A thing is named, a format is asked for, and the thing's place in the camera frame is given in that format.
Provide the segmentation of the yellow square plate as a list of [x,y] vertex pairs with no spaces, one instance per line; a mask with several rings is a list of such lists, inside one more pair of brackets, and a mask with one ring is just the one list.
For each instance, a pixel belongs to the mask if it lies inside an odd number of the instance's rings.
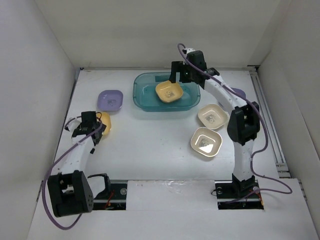
[[183,89],[179,83],[171,83],[169,80],[156,85],[155,92],[163,103],[172,103],[183,96]]

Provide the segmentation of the purple square plate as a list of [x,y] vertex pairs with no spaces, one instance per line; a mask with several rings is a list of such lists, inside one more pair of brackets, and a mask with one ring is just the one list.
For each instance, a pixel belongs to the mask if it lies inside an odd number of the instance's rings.
[[97,98],[97,108],[103,112],[117,112],[123,105],[123,93],[120,90],[104,90]]
[[235,88],[235,87],[232,87],[231,88],[235,93],[239,94],[240,96],[242,96],[243,98],[246,98],[246,93],[242,90],[242,89],[239,89],[239,88]]

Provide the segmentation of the teal plastic bin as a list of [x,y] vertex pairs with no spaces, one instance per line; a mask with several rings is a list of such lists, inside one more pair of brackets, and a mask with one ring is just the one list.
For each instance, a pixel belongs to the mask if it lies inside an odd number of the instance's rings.
[[133,82],[133,102],[145,112],[188,111],[201,99],[197,84],[169,81],[169,72],[147,72]]

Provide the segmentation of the cream square plate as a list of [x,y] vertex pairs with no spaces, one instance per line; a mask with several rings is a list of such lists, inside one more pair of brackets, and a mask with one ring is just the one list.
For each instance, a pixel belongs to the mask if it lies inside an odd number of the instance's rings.
[[222,127],[229,120],[229,115],[217,104],[208,104],[198,111],[198,119],[211,130]]
[[222,136],[206,127],[199,127],[190,139],[192,149],[208,158],[213,158],[219,153],[222,143]]

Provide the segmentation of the cream square plate front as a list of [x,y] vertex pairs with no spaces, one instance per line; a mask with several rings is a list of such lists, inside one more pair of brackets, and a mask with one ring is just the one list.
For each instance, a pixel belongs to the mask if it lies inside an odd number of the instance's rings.
[[222,136],[206,127],[199,127],[190,139],[192,149],[208,158],[213,158],[219,153],[222,143]]

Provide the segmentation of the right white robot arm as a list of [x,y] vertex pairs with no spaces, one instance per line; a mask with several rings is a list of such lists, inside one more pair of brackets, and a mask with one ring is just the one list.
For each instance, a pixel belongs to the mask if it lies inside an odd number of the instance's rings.
[[234,146],[234,169],[232,173],[231,198],[246,196],[255,185],[251,170],[254,141],[260,131],[259,105],[247,101],[235,92],[214,68],[208,68],[200,50],[178,45],[182,61],[171,63],[169,81],[176,82],[176,75],[182,83],[195,83],[213,95],[228,112],[227,134]]

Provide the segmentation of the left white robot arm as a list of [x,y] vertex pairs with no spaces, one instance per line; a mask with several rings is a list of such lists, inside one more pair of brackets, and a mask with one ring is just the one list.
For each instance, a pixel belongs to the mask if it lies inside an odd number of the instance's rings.
[[[53,214],[57,218],[89,213],[94,208],[95,197],[104,199],[112,193],[106,173],[85,174],[87,161],[111,129],[110,116],[106,112],[84,111],[70,118],[64,128],[71,132],[72,149],[62,157],[58,172],[47,180]],[[93,177],[99,182],[88,182]]]

